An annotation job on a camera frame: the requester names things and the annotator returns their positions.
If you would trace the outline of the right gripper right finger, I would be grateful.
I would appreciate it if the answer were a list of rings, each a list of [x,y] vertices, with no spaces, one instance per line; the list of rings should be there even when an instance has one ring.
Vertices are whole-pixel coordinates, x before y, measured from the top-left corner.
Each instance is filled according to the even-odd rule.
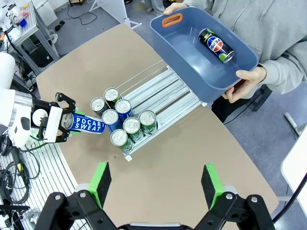
[[[203,167],[201,185],[208,212],[194,230],[222,230],[227,222],[233,222],[239,230],[275,230],[264,199],[260,195],[241,198],[226,191],[213,164]]]

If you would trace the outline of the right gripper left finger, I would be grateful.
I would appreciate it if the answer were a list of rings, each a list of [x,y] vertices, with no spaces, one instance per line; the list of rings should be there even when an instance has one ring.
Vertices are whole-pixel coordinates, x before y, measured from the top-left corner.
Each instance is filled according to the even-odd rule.
[[[65,196],[51,193],[40,213],[35,230],[70,230],[76,220],[84,219],[91,230],[118,230],[103,210],[111,184],[109,163],[100,162],[87,189]]]

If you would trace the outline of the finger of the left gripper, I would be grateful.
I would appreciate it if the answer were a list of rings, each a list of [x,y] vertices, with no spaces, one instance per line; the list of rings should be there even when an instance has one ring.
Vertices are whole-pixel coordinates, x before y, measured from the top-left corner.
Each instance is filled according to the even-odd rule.
[[[76,108],[76,102],[72,98],[66,96],[65,94],[58,92],[55,95],[55,99],[56,99],[57,103],[65,102],[65,103],[68,104],[68,107],[62,108],[63,109],[63,111],[62,111],[63,115],[64,114],[70,114],[70,113],[84,115],[84,112],[79,111]]]
[[[63,132],[61,135],[56,136],[56,142],[57,143],[66,142],[68,137],[71,137],[72,135],[79,135],[80,133],[81,133],[80,131],[72,131],[72,130]]]

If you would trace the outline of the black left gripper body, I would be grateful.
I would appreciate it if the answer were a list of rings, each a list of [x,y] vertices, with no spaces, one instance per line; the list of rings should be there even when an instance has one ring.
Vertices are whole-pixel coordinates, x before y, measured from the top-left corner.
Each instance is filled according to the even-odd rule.
[[[37,139],[44,140],[43,132],[47,127],[51,107],[59,107],[57,102],[46,102],[32,98],[31,127],[38,128]]]

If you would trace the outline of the blue Pocari Sweat can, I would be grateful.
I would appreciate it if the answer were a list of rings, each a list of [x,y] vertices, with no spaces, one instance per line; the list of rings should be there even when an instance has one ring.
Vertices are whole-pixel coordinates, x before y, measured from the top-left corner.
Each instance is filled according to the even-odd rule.
[[[122,129],[121,120],[116,110],[105,110],[102,114],[102,120],[110,133],[117,129]]]
[[[133,116],[133,110],[130,102],[126,99],[120,99],[115,104],[115,110],[122,120]]]
[[[63,115],[61,126],[69,131],[93,134],[101,134],[105,130],[105,123],[102,119],[76,113]]]

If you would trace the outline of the green beverage can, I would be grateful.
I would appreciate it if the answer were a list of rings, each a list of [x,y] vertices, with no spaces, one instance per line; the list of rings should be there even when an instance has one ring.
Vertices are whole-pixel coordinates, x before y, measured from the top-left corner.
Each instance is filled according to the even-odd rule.
[[[133,142],[138,142],[144,136],[141,123],[135,117],[128,117],[123,123],[123,128]]]
[[[139,121],[144,134],[152,135],[157,131],[156,114],[151,110],[144,110],[139,114]]]
[[[111,143],[127,154],[132,150],[133,141],[123,129],[114,130],[110,136]]]

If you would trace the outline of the blue plastic bin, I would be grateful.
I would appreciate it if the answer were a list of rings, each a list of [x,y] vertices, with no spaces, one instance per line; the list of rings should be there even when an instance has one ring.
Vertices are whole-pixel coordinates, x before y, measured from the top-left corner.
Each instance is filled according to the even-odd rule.
[[[207,12],[186,7],[150,21],[153,47],[196,96],[211,103],[240,82],[237,70],[253,70],[258,57],[235,33]],[[223,63],[214,48],[199,40],[203,29],[213,32],[217,48],[228,45],[234,56]]]

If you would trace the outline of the grey sleeved left forearm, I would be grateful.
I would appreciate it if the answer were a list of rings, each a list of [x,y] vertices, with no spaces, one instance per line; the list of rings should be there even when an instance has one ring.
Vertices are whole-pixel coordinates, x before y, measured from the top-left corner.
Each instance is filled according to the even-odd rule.
[[[267,60],[260,66],[266,70],[260,84],[266,84],[274,92],[285,94],[307,82],[307,36],[276,60]]]

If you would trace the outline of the person's left hand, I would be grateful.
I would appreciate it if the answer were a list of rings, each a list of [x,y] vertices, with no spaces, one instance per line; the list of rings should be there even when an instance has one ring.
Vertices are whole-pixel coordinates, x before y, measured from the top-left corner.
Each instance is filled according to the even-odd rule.
[[[266,70],[263,67],[256,67],[252,71],[238,70],[236,76],[244,80],[243,84],[235,89],[229,88],[226,93],[222,95],[230,103],[234,103],[239,99],[246,97],[256,86],[266,78]]]

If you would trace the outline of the person's right hand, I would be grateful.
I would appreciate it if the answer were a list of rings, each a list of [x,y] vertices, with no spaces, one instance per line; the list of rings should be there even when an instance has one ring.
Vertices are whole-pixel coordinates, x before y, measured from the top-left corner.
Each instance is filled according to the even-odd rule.
[[[170,15],[173,11],[176,11],[182,8],[186,8],[186,7],[188,7],[188,5],[186,5],[185,3],[174,2],[164,10],[163,15]]]

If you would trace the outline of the metal shelf cart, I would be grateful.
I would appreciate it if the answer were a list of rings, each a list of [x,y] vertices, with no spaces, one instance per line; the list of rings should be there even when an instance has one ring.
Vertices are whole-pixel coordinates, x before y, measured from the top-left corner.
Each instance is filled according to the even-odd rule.
[[[35,75],[59,60],[49,30],[30,0],[0,0],[0,51],[16,53]]]

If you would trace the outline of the large white table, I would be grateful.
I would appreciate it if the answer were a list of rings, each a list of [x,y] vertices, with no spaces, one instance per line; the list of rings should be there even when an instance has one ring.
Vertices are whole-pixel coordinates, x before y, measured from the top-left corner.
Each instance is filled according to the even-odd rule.
[[[281,173],[294,192],[307,173],[307,127],[282,161]]]

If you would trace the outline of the white panel stand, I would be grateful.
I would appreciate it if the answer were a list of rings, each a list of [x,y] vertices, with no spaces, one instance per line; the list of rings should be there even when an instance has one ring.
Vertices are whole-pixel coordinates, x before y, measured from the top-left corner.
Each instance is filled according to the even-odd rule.
[[[142,23],[134,22],[129,19],[124,0],[94,0],[89,12],[98,8],[102,8],[119,23],[125,23],[131,29],[135,29],[142,25]]]

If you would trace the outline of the person in grey hoodie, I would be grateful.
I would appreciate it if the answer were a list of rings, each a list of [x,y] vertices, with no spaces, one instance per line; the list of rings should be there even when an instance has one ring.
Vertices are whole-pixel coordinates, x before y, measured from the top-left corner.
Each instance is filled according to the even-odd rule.
[[[307,36],[307,0],[184,0],[211,13],[258,56],[276,60]]]

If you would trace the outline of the aluminium profile base plate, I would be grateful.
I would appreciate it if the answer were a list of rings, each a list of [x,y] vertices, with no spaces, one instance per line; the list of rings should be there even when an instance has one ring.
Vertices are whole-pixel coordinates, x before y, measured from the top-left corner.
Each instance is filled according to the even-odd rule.
[[[30,210],[23,214],[21,224],[25,230],[33,230],[28,214],[40,212],[49,194],[62,192],[71,195],[77,185],[58,144],[47,144],[21,156],[28,168],[30,195],[24,203]]]

